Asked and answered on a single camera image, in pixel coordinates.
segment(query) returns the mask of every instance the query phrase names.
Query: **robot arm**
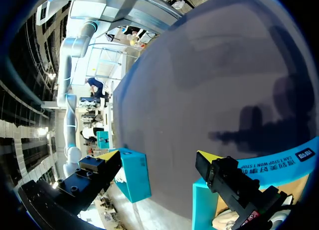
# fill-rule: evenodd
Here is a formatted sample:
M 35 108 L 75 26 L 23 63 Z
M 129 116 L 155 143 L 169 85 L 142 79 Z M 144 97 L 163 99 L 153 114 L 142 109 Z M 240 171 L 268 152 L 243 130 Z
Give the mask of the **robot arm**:
M 75 133 L 77 130 L 77 120 L 75 117 L 76 95 L 68 94 L 71 84 L 71 57 L 82 58 L 85 56 L 90 40 L 96 30 L 97 25 L 92 21 L 88 21 L 84 23 L 78 37 L 66 38 L 60 48 L 57 105 L 59 107 L 66 107 L 63 123 L 65 155 L 67 157 L 67 163 L 63 165 L 63 171 L 66 178 L 75 172 L 78 167 L 77 163 L 82 157 L 81 150 L 76 147 L 75 143 Z

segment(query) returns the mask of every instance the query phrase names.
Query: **table surface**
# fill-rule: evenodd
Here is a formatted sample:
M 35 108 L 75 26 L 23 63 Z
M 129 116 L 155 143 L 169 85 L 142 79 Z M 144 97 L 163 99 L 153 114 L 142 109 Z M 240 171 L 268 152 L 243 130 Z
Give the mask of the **table surface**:
M 196 151 L 245 159 L 312 139 L 314 78 L 277 3 L 209 0 L 157 38 L 114 91 L 118 147 L 145 153 L 152 200 L 191 219 Z

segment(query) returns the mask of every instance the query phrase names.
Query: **yellow tape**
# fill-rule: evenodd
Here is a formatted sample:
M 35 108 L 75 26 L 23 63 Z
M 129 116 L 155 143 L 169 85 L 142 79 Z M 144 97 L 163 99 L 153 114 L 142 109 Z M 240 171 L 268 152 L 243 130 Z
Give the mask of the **yellow tape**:
M 100 156 L 97 156 L 97 158 L 103 159 L 105 161 L 108 161 L 111 157 L 113 157 L 113 155 L 115 155 L 118 152 L 118 150 L 115 150 L 113 152 L 109 152 L 106 154 L 102 154 Z
M 200 152 L 200 154 L 202 156 L 205 157 L 205 159 L 207 159 L 210 163 L 213 161 L 213 160 L 216 160 L 216 159 L 223 159 L 223 157 L 220 157 L 220 156 L 217 156 L 217 155 L 214 155 L 214 154 L 209 154 L 207 152 L 204 152 L 204 151 L 201 151 L 201 150 L 198 150 L 198 152 Z

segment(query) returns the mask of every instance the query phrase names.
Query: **person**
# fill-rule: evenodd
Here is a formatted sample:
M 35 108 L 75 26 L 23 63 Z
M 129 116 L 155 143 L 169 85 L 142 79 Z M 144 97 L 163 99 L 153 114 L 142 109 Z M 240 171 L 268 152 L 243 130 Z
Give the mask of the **person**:
M 90 142 L 95 142 L 95 141 L 97 141 L 96 132 L 98 132 L 98 131 L 104 131 L 104 129 L 103 128 L 95 128 L 95 127 L 92 127 L 92 128 L 85 127 L 85 128 L 83 128 L 82 131 L 80 131 L 80 134 L 82 135 L 82 137 L 85 140 L 90 141 Z
M 88 83 L 91 86 L 91 93 L 93 94 L 93 97 L 105 98 L 106 100 L 109 99 L 109 94 L 107 92 L 105 92 L 105 95 L 102 93 L 104 85 L 101 81 L 92 77 L 92 78 L 85 79 L 85 83 Z

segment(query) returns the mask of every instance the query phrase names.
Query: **white cloth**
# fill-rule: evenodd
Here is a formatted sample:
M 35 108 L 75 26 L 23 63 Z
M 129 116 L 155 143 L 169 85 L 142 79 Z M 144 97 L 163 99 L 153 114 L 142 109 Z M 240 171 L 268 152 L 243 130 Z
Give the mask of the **white cloth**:
M 87 127 L 83 128 L 82 135 L 86 139 L 89 139 L 90 137 L 95 137 L 93 128 L 87 128 Z

